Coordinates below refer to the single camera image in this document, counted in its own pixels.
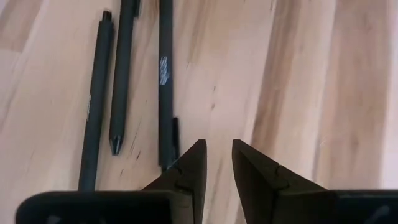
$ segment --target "pen tip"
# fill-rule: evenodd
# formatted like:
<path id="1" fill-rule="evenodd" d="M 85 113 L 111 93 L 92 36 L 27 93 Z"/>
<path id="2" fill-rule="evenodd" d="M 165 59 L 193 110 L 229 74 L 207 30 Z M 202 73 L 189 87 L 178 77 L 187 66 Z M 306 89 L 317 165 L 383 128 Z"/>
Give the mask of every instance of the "pen tip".
<path id="1" fill-rule="evenodd" d="M 111 139 L 112 156 L 119 155 L 121 148 L 122 148 L 122 140 L 120 136 L 116 136 L 115 138 Z"/>

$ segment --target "black pen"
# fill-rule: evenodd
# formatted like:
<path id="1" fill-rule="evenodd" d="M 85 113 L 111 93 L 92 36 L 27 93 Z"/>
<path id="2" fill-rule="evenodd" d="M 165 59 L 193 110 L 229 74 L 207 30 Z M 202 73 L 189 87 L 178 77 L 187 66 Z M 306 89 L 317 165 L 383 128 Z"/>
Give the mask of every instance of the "black pen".
<path id="1" fill-rule="evenodd" d="M 173 0 L 159 4 L 159 165 L 166 171 L 180 155 L 173 116 Z"/>
<path id="2" fill-rule="evenodd" d="M 102 21 L 98 25 L 85 138 L 81 155 L 78 190 L 85 192 L 95 189 L 104 97 L 113 35 L 112 14 L 109 11 L 104 11 Z"/>
<path id="3" fill-rule="evenodd" d="M 112 155 L 120 153 L 126 123 L 130 59 L 134 18 L 139 15 L 140 0 L 121 0 L 116 63 L 114 69 L 109 141 Z"/>

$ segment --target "wooden floor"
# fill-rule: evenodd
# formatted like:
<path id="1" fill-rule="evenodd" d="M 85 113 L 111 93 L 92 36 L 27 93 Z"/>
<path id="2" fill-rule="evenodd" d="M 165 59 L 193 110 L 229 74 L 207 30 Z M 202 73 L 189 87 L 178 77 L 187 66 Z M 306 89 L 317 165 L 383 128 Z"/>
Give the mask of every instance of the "wooden floor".
<path id="1" fill-rule="evenodd" d="M 119 157 L 108 90 L 98 190 L 160 174 L 158 1 L 141 1 Z M 0 0 L 0 223 L 33 194 L 77 188 L 103 9 L 118 18 L 119 1 Z M 325 187 L 398 187 L 397 10 L 396 0 L 175 0 L 174 108 L 183 151 L 207 140 L 204 223 L 244 222 L 235 138 Z"/>

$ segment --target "black plastic object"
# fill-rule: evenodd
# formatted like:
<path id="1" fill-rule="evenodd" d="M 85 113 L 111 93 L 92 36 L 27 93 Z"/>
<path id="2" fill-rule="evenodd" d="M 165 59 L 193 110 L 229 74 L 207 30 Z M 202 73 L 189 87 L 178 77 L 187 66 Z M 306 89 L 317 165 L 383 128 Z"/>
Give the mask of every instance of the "black plastic object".
<path id="1" fill-rule="evenodd" d="M 197 141 L 167 172 L 140 191 L 49 192 L 23 202 L 17 224 L 201 224 L 206 141 Z"/>
<path id="2" fill-rule="evenodd" d="M 112 14 L 109 11 L 104 11 L 102 21 L 99 22 L 98 26 L 93 74 L 91 78 L 90 100 L 88 102 L 88 116 L 81 155 L 78 189 L 82 191 L 92 191 L 95 189 L 104 98 L 108 80 L 109 56 L 112 49 L 113 35 L 114 27 Z"/>
<path id="3" fill-rule="evenodd" d="M 139 8 L 140 0 L 121 0 L 109 130 L 109 141 L 114 156 L 120 153 L 123 143 L 129 90 L 132 31 L 134 18 L 139 16 Z"/>
<path id="4" fill-rule="evenodd" d="M 232 159 L 247 224 L 398 223 L 396 190 L 327 190 L 240 140 Z"/>
<path id="5" fill-rule="evenodd" d="M 173 114 L 173 0 L 159 3 L 159 165 L 167 170 L 180 155 Z"/>

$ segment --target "pen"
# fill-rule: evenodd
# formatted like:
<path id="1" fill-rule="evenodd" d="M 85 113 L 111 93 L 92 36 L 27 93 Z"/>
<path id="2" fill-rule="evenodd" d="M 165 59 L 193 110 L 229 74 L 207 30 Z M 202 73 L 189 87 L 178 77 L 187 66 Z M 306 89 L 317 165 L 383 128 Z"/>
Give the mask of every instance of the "pen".
<path id="1" fill-rule="evenodd" d="M 123 143 L 129 88 L 132 31 L 134 18 L 138 17 L 139 14 L 139 6 L 139 0 L 121 0 L 109 130 L 109 141 L 112 155 L 114 156 L 120 153 Z"/>
<path id="2" fill-rule="evenodd" d="M 173 116 L 173 0 L 159 3 L 159 165 L 179 157 L 178 118 Z"/>
<path id="3" fill-rule="evenodd" d="M 103 18 L 98 25 L 85 138 L 81 155 L 78 190 L 85 192 L 95 189 L 104 97 L 113 35 L 112 14 L 109 11 L 104 11 Z"/>

